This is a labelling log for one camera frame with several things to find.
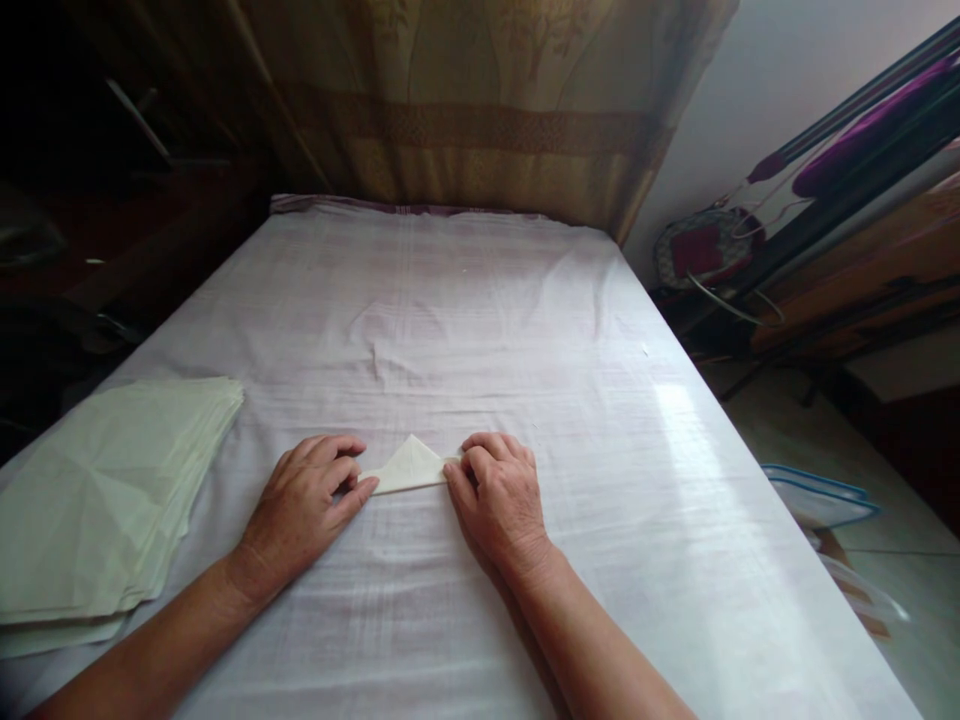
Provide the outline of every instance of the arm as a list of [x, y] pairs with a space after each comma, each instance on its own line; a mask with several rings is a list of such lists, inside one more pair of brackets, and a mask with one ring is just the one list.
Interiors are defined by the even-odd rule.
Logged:
[[[253, 619], [333, 544], [377, 486], [347, 435], [283, 454], [240, 544], [37, 708], [35, 718], [166, 718]], [[334, 500], [342, 485], [348, 492]]]
[[694, 718], [550, 542], [533, 452], [496, 433], [463, 448], [461, 466], [444, 467], [454, 505], [517, 598], [573, 715]]

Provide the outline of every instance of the finger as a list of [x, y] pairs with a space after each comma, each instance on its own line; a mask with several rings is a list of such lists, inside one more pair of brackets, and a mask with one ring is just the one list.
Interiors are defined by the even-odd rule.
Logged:
[[326, 465], [338, 455], [357, 455], [366, 449], [367, 444], [353, 435], [327, 435], [311, 448], [305, 459], [311, 465]]
[[510, 454], [513, 455], [517, 460], [523, 459], [523, 445], [520, 444], [520, 441], [517, 440], [513, 435], [507, 435], [506, 433], [500, 433], [500, 438], [507, 446], [507, 450], [510, 451]]
[[360, 464], [350, 457], [337, 458], [329, 463], [320, 476], [320, 486], [333, 495], [344, 482], [360, 474]]
[[297, 446], [291, 451], [290, 457], [287, 462], [290, 463], [301, 463], [307, 454], [316, 447], [320, 441], [322, 441], [326, 435], [313, 435], [308, 438], [304, 438]]
[[473, 476], [477, 483], [482, 483], [487, 479], [490, 469], [497, 464], [497, 461], [490, 457], [486, 448], [472, 447], [463, 454], [461, 467], [465, 472], [473, 471]]
[[330, 517], [333, 520], [334, 527], [338, 530], [345, 528], [351, 520], [353, 520], [357, 513], [363, 509], [363, 506], [367, 504], [367, 500], [370, 499], [370, 496], [373, 495], [373, 491], [377, 489], [377, 485], [380, 484], [380, 478], [378, 477], [368, 477], [364, 478], [361, 482], [357, 483], [357, 486], [344, 495], [340, 502], [330, 511]]
[[283, 455], [280, 456], [280, 459], [277, 460], [277, 466], [273, 469], [273, 474], [270, 476], [268, 484], [276, 482], [277, 478], [283, 475], [283, 471], [287, 469], [287, 462], [290, 460], [291, 454], [293, 454], [293, 450], [287, 450]]
[[474, 447], [485, 448], [497, 460], [509, 460], [512, 457], [499, 433], [474, 433], [463, 443], [463, 449]]
[[453, 463], [443, 466], [443, 476], [450, 486], [450, 496], [461, 512], [473, 513], [477, 509], [477, 493], [462, 468]]

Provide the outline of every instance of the wooden furniture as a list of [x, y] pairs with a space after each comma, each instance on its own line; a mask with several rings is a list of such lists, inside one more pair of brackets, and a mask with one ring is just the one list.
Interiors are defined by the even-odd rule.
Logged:
[[68, 245], [45, 263], [0, 275], [0, 461], [93, 390], [268, 208], [247, 160], [181, 165], [136, 180], [124, 196], [34, 200]]

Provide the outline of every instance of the forearm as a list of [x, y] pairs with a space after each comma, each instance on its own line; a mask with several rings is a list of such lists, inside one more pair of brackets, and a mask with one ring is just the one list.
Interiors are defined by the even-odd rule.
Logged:
[[241, 594], [220, 560], [32, 717], [169, 717], [265, 604]]
[[536, 573], [505, 573], [578, 718], [694, 718], [556, 548]]

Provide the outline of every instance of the purple bag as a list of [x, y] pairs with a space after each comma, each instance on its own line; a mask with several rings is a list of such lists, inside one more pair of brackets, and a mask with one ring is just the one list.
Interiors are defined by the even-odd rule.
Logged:
[[939, 92], [953, 72], [957, 54], [931, 65], [899, 92], [884, 100], [847, 130], [829, 149], [815, 158], [793, 181], [793, 192], [802, 198], [826, 195], [903, 120]]

